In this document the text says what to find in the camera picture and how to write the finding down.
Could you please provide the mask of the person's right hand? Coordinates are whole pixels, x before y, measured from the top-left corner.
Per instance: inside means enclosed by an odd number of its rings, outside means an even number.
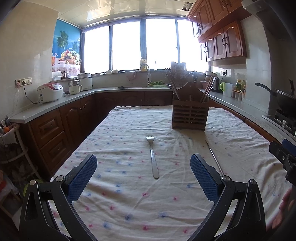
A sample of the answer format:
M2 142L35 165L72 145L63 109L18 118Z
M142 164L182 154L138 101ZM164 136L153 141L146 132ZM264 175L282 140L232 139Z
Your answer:
M290 199L291 193L292 193L292 188L290 188L282 198L279 211L271 222L271 228L273 230L278 228L281 225L284 219L284 212L290 211L293 204L295 203L295 199Z

